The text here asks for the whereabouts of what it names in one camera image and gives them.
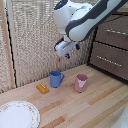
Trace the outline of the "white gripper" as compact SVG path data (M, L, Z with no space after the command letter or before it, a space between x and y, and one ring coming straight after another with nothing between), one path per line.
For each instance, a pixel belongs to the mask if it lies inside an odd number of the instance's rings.
M56 54L59 57L65 56L67 59L70 59L70 55L67 54L69 50L71 50L74 46L76 46L77 50L80 50L80 46L77 42L67 42L63 38L61 38L54 46Z

